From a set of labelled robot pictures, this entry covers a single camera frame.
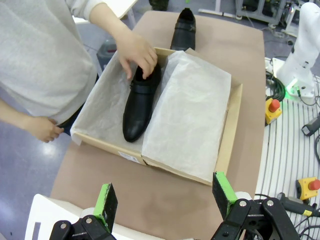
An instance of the table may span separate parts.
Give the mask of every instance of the table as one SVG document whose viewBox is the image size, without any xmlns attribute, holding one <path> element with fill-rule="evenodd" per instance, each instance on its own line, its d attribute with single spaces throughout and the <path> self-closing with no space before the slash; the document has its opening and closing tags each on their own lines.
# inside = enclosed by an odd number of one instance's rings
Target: table
<svg viewBox="0 0 320 240">
<path fill-rule="evenodd" d="M 178 16 L 149 11 L 134 31 L 155 47 L 169 48 Z M 227 177 L 235 191 L 253 197 L 265 128 L 263 33 L 221 19 L 195 18 L 195 50 L 243 83 Z M 124 227 L 167 240 L 206 240 L 222 221 L 211 187 L 85 144 L 70 144 L 51 197 L 85 209 L 95 205 L 101 185 L 108 182 L 118 198 L 115 221 Z"/>
<path fill-rule="evenodd" d="M 76 223 L 79 218 L 92 215 L 94 208 L 82 209 L 69 202 L 60 201 L 36 194 L 32 201 L 24 240 L 49 239 L 54 224 L 60 220 L 67 220 L 71 224 Z M 37 237 L 34 237 L 35 225 L 39 224 Z M 146 235 L 124 226 L 114 224 L 112 235 L 117 240 L 164 240 L 158 237 Z"/>
<path fill-rule="evenodd" d="M 132 28 L 136 25 L 136 19 L 134 15 L 134 11 L 132 10 L 132 7 L 136 4 L 138 0 L 121 0 L 121 1 L 115 1 L 115 0 L 104 0 L 104 2 L 109 6 L 109 8 L 114 12 L 114 14 L 121 19 L 124 15 L 128 14 L 129 22 Z M 74 17 L 73 20 L 76 24 L 86 24 L 89 23 L 89 21 Z"/>
</svg>

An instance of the sleeve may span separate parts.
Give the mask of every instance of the sleeve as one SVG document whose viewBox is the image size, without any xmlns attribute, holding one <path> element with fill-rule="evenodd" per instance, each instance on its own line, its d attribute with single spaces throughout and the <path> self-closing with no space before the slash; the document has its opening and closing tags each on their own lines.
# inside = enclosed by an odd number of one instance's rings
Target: sleeve
<svg viewBox="0 0 320 240">
<path fill-rule="evenodd" d="M 65 0 L 71 14 L 77 18 L 89 20 L 91 10 L 104 0 Z"/>
</svg>

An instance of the floor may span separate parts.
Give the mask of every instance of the floor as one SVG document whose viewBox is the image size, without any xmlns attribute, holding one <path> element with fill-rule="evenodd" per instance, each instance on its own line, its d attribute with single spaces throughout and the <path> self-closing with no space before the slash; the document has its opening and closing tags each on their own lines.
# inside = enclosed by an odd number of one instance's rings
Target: floor
<svg viewBox="0 0 320 240">
<path fill-rule="evenodd" d="M 184 7 L 188 7 L 198 14 L 200 8 L 213 10 L 215 1 L 190 0 L 189 3 L 186 3 L 185 0 L 171 0 L 168 11 L 180 12 Z M 136 20 L 138 21 L 143 13 L 149 9 L 148 0 L 139 0 L 133 8 Z M 235 1 L 223 0 L 221 10 L 235 14 Z M 227 17 L 223 19 L 252 26 L 247 19 L 241 21 Z M 252 23 L 257 29 L 267 27 L 267 24 L 263 22 L 252 20 Z M 96 53 L 101 44 L 110 36 L 91 24 L 79 25 L 78 30 L 86 50 L 92 56 L 99 73 L 101 73 Z M 287 41 L 295 41 L 295 38 L 279 39 L 267 29 L 263 30 L 263 34 L 266 57 L 288 56 L 292 47 L 287 45 Z M 312 70 L 314 74 L 320 76 L 319 59 Z M 0 89 L 0 97 L 19 111 L 25 112 L 2 89 Z M 24 239 L 33 196 L 37 193 L 45 196 L 50 195 L 70 141 L 70 137 L 63 134 L 54 142 L 45 144 L 20 129 L 0 122 L 0 233 L 7 240 Z"/>
</svg>

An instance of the person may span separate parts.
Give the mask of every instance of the person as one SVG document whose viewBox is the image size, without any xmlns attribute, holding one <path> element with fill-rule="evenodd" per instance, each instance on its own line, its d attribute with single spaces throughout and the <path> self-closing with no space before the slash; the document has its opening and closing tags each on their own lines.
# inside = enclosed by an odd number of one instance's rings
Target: person
<svg viewBox="0 0 320 240">
<path fill-rule="evenodd" d="M 0 0 L 0 87 L 29 113 L 0 96 L 0 121 L 48 143 L 70 127 L 95 85 L 97 70 L 72 15 L 115 39 L 119 61 L 130 79 L 130 62 L 147 78 L 156 51 L 132 32 L 103 0 Z"/>
</svg>

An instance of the red button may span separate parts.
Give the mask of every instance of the red button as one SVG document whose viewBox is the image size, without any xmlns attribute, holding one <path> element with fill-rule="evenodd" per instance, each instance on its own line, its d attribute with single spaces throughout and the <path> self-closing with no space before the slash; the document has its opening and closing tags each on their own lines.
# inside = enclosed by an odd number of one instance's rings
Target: red button
<svg viewBox="0 0 320 240">
<path fill-rule="evenodd" d="M 316 179 L 314 181 L 311 181 L 308 185 L 309 190 L 318 190 L 320 189 L 320 180 Z"/>
<path fill-rule="evenodd" d="M 277 99 L 273 99 L 269 105 L 269 111 L 274 113 L 280 108 L 280 102 Z"/>
</svg>

